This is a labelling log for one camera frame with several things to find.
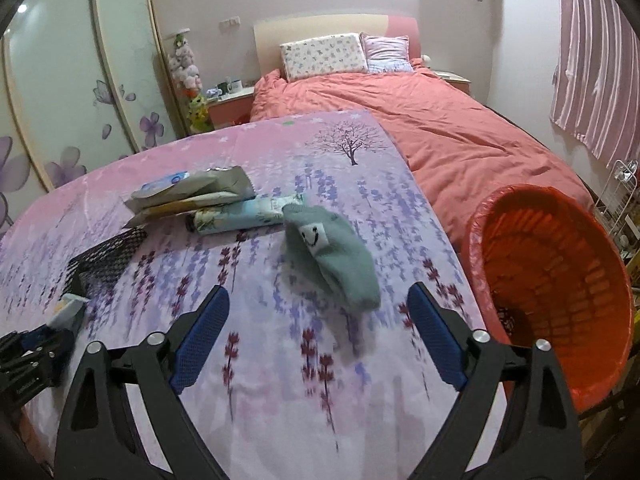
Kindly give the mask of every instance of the smiley face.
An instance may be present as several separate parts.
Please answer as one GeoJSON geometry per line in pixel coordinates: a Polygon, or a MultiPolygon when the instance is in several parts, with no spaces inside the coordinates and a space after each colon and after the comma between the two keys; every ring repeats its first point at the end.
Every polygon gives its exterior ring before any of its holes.
{"type": "Polygon", "coordinates": [[[315,255],[320,249],[329,245],[329,240],[321,223],[300,226],[298,232],[305,242],[306,248],[315,255]]]}

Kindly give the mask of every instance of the green sock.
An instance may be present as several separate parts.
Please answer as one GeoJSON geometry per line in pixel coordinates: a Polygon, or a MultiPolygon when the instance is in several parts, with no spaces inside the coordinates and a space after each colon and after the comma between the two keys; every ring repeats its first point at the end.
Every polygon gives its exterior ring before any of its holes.
{"type": "Polygon", "coordinates": [[[322,206],[286,205],[287,254],[308,279],[350,314],[380,306],[373,258],[347,219],[322,206]]]}

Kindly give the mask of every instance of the laundry basket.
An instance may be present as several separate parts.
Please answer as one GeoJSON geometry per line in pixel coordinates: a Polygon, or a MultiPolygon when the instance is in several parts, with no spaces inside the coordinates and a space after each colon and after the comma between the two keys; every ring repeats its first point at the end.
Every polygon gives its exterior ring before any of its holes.
{"type": "Polygon", "coordinates": [[[580,413],[600,402],[625,365],[632,295],[604,229],[547,187],[495,191],[466,227],[462,264],[498,341],[551,342],[580,413]]]}

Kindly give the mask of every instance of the purple pillow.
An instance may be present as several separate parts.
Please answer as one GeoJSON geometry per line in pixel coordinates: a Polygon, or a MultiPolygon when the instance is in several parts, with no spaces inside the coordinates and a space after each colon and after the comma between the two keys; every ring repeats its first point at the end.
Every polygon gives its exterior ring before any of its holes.
{"type": "Polygon", "coordinates": [[[381,72],[413,72],[409,62],[409,37],[386,38],[360,33],[370,74],[381,72]]]}

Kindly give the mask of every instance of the metal screw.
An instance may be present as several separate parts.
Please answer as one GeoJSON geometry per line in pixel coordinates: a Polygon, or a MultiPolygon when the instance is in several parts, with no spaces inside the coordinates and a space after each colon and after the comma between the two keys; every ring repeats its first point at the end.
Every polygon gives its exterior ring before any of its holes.
{"type": "Polygon", "coordinates": [[[159,345],[164,341],[164,334],[162,332],[153,332],[146,338],[146,342],[150,345],[159,345]]]}
{"type": "Polygon", "coordinates": [[[479,343],[488,343],[491,336],[486,330],[474,330],[474,339],[479,343]]]}
{"type": "Polygon", "coordinates": [[[536,341],[536,346],[543,352],[549,352],[549,350],[551,350],[551,343],[546,339],[538,339],[536,341]]]}
{"type": "Polygon", "coordinates": [[[102,343],[100,341],[92,341],[86,346],[86,351],[89,354],[97,354],[100,350],[102,350],[102,343]]]}

